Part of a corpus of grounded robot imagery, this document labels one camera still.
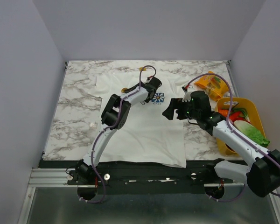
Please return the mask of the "white t-shirt with flower print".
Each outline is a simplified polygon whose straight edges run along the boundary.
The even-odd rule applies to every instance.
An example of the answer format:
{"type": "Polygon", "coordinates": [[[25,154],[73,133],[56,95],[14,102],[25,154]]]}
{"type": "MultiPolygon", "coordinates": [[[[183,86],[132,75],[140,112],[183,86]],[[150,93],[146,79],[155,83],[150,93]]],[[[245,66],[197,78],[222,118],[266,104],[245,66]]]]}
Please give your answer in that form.
{"type": "Polygon", "coordinates": [[[127,121],[109,140],[99,162],[155,162],[165,166],[185,168],[184,125],[187,120],[168,120],[162,113],[172,98],[182,98],[182,87],[191,77],[159,72],[162,82],[148,103],[133,105],[127,121]]]}

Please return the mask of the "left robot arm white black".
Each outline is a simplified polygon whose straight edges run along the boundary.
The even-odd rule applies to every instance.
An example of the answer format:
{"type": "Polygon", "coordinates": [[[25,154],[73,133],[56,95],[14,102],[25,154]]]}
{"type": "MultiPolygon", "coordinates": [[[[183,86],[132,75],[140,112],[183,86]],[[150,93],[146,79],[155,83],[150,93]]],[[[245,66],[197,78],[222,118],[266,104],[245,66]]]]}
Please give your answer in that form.
{"type": "Polygon", "coordinates": [[[137,103],[148,103],[161,85],[159,79],[150,76],[144,83],[139,82],[131,88],[122,89],[122,95],[110,96],[101,114],[99,132],[91,148],[75,168],[78,179],[83,184],[90,184],[94,180],[93,172],[105,147],[116,131],[125,124],[131,107],[137,103]]]}

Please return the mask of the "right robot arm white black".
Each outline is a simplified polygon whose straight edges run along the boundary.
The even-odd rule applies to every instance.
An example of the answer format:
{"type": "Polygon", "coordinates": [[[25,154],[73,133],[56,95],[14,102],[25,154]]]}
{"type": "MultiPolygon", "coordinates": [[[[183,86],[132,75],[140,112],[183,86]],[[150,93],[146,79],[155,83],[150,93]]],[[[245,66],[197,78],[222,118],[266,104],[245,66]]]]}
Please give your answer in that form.
{"type": "Polygon", "coordinates": [[[230,179],[247,185],[259,197],[265,197],[280,187],[280,152],[269,151],[235,128],[222,114],[211,109],[209,97],[203,91],[186,94],[187,100],[172,98],[162,113],[173,120],[193,119],[209,135],[222,140],[245,161],[245,165],[217,159],[207,166],[206,179],[215,183],[230,179]]]}

